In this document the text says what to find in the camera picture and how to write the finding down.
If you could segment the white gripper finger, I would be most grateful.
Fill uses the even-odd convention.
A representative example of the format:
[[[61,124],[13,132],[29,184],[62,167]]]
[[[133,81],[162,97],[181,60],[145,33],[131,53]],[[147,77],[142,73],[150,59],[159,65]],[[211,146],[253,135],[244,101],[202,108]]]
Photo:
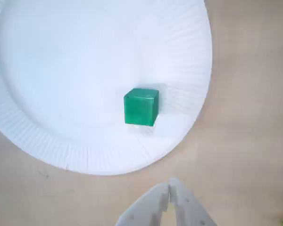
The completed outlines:
[[[159,226],[169,204],[169,186],[161,183],[136,200],[119,218],[117,226]]]
[[[216,226],[196,196],[177,178],[169,179],[169,199],[178,226]]]

